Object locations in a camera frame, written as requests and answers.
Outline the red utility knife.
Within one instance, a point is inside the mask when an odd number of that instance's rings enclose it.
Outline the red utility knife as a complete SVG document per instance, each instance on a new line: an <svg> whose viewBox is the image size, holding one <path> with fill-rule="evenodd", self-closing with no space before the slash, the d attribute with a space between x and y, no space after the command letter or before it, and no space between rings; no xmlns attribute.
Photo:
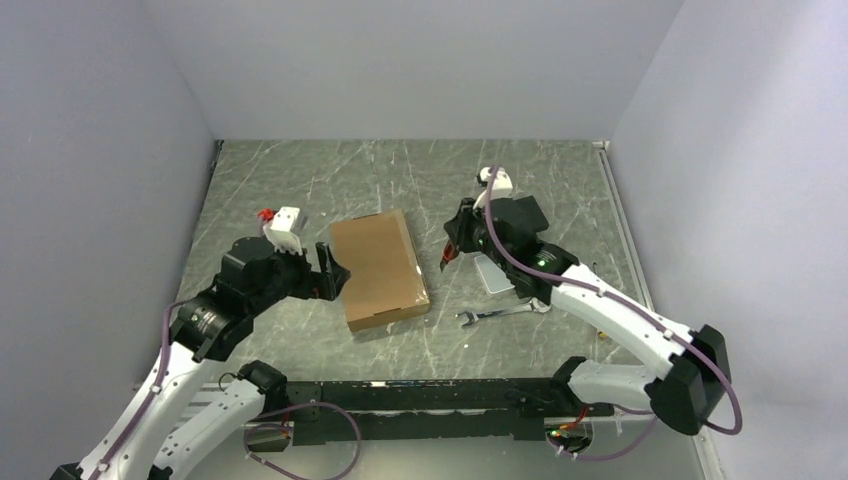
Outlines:
<svg viewBox="0 0 848 480"><path fill-rule="evenodd" d="M455 245L450 240L447 240L441 254L441 260L439 263L440 271L443 272L457 256L458 251L456 250Z"/></svg>

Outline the brown cardboard express box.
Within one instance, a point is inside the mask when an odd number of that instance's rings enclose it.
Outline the brown cardboard express box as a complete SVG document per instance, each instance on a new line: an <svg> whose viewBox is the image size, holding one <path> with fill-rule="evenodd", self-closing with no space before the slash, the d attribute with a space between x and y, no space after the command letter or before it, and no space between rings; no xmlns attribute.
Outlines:
<svg viewBox="0 0 848 480"><path fill-rule="evenodd" d="M428 313L431 299L401 209L334 222L333 255L350 271L342 288L353 333Z"/></svg>

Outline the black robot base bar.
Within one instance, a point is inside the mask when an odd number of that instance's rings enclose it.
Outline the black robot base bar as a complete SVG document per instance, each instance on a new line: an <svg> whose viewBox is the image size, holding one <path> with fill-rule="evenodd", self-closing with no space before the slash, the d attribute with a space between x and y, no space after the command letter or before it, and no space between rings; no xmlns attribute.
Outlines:
<svg viewBox="0 0 848 480"><path fill-rule="evenodd" d="M547 378L291 381L254 423L291 428L297 446L362 440L509 437L541 441L558 423L609 417Z"/></svg>

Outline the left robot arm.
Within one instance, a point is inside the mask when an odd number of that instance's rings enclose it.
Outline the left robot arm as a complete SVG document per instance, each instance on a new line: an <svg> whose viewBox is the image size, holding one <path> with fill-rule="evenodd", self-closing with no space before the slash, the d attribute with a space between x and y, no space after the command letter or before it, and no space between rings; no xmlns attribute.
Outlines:
<svg viewBox="0 0 848 480"><path fill-rule="evenodd" d="M351 273L325 243L316 250L320 268L313 270L303 251L284 253L261 237L235 241L208 288L166 309L158 359L109 433L79 462L58 466L53 478L183 479L246 422L291 410L286 377L252 361L209 405L180 421L260 314L286 298L339 296Z"/></svg>

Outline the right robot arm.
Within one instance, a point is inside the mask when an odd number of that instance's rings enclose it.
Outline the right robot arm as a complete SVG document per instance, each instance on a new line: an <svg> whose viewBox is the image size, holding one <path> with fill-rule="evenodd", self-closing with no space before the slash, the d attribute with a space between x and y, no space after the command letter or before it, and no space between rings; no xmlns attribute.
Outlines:
<svg viewBox="0 0 848 480"><path fill-rule="evenodd" d="M440 265L479 253L506 275L516 294L575 314L624 347L636 365L569 358L552 376L551 401L574 415L606 403L654 414L672 430L694 436L723 398L733 407L724 335L710 325L694 330L642 306L598 277L567 250L539 235L549 223L534 197L502 198L490 208L470 197L444 225Z"/></svg>

